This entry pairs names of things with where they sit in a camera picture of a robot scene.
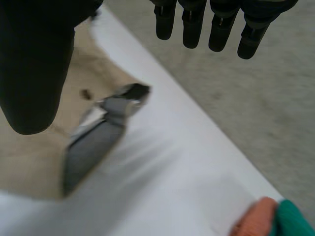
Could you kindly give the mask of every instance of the teal object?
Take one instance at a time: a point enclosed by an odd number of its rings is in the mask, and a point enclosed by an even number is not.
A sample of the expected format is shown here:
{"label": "teal object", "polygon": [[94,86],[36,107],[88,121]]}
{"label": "teal object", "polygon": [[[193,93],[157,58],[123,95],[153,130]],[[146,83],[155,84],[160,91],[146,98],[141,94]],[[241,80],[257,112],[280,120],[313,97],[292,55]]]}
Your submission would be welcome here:
{"label": "teal object", "polygon": [[314,229],[290,200],[280,202],[269,236],[315,236]]}

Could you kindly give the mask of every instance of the orange object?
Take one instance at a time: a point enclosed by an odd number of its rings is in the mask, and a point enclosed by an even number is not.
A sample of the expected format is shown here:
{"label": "orange object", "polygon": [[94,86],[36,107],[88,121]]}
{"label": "orange object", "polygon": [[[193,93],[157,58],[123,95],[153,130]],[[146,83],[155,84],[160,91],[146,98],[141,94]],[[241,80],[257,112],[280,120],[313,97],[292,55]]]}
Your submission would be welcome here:
{"label": "orange object", "polygon": [[250,207],[230,236],[268,236],[277,206],[275,200],[263,197]]}

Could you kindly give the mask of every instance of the robotic hand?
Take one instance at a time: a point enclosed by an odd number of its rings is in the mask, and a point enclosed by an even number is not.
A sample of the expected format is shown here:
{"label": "robotic hand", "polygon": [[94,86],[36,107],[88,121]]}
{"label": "robotic hand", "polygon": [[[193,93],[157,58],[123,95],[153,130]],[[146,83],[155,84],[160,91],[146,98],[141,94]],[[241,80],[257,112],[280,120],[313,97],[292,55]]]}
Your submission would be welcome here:
{"label": "robotic hand", "polygon": [[[177,0],[150,0],[157,36],[171,36]],[[200,39],[207,0],[178,0],[184,8],[184,45]],[[55,118],[72,56],[74,28],[103,0],[0,0],[0,106],[20,134],[45,130]],[[246,26],[238,55],[251,58],[269,24],[297,0],[210,0],[215,13],[209,47],[223,50],[241,8]]]}
{"label": "robotic hand", "polygon": [[[168,40],[172,34],[177,0],[150,0],[157,19],[157,36]],[[292,8],[298,0],[210,0],[214,12],[209,48],[214,52],[224,49],[236,15],[241,8],[246,21],[238,56],[250,59],[256,52],[271,22]],[[183,7],[183,44],[187,48],[198,45],[207,0],[178,0]]]}

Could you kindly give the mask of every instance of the gray carpet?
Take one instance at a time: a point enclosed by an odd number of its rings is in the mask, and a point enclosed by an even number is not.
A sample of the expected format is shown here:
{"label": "gray carpet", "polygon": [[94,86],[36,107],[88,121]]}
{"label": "gray carpet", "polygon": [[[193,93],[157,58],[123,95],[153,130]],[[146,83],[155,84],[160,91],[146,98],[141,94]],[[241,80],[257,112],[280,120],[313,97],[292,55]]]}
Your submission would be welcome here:
{"label": "gray carpet", "polygon": [[168,41],[155,35],[148,0],[107,5],[315,226],[315,1],[299,1],[273,22],[251,60],[237,56],[241,14],[224,51],[214,53],[208,49],[209,6],[199,46],[190,50],[182,45],[179,5]]}

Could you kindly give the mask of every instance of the beige fabric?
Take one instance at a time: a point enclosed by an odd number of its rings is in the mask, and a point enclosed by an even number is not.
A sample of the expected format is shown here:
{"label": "beige fabric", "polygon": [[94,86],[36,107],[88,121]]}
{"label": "beige fabric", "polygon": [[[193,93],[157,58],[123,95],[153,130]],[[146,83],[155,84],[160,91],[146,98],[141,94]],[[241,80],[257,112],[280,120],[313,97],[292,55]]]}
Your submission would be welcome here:
{"label": "beige fabric", "polygon": [[[15,133],[0,112],[0,189],[33,198],[62,198],[63,152],[81,115],[117,86],[136,80],[111,62],[95,45],[88,22],[76,28],[74,52],[56,118],[46,131]],[[83,99],[88,89],[93,99]]]}

